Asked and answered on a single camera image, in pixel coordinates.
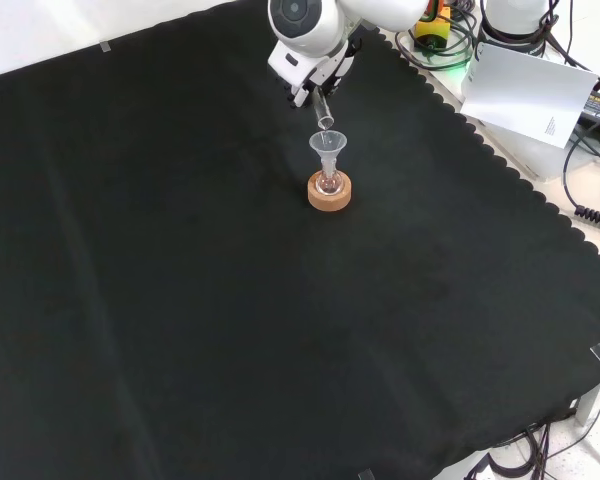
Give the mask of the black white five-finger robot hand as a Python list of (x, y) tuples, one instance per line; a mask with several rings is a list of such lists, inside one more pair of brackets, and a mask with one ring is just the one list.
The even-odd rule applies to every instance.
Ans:
[(283, 82), (287, 99), (294, 108), (311, 103), (312, 91), (319, 87), (325, 96), (332, 95), (349, 73), (361, 42), (344, 43), (330, 55), (308, 57), (278, 41), (268, 59), (268, 66)]

